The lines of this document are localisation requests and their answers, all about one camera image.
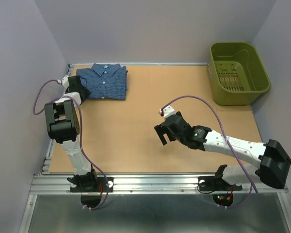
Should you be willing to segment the blue checkered long sleeve shirt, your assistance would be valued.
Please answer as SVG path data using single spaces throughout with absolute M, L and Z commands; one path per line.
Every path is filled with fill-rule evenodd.
M 125 100 L 128 91 L 127 68 L 120 64 L 93 64 L 91 68 L 76 70 L 81 84 L 91 94 L 90 100 Z

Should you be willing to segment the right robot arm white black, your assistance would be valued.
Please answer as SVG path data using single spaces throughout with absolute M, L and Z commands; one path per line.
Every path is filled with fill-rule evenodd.
M 261 143 L 224 137 L 211 128 L 191 126 L 180 112 L 172 112 L 154 129 L 163 145 L 167 141 L 178 141 L 193 150 L 216 152 L 246 162 L 219 166 L 211 181 L 218 189 L 250 181 L 262 182 L 275 189 L 286 186 L 291 158 L 276 140 Z

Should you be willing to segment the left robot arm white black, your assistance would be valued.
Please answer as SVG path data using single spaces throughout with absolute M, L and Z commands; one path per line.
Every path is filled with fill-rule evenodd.
M 65 88 L 64 95 L 44 106 L 47 132 L 64 149 L 73 166 L 73 177 L 67 179 L 70 191 L 92 192 L 98 187 L 98 179 L 82 152 L 81 115 L 77 113 L 91 92 L 81 83 L 80 76 L 65 76 L 59 83 Z

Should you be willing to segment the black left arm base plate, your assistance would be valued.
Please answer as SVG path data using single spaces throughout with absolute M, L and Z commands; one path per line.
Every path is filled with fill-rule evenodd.
M 107 188 L 107 183 L 105 181 L 104 177 L 98 177 L 96 182 L 89 182 L 85 183 L 84 185 L 75 185 L 75 184 L 70 184 L 70 192 L 72 193 L 90 193 L 90 192 L 101 192 L 101 187 L 102 187 L 102 192 L 113 192 L 113 182 L 114 178 L 113 177 L 107 177 L 108 179 L 108 186 Z

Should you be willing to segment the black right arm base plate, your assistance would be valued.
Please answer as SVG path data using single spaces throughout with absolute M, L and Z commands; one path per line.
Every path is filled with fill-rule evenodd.
M 200 176 L 198 177 L 198 190 L 202 193 L 213 193 L 217 191 L 241 191 L 242 186 L 231 185 L 214 176 Z

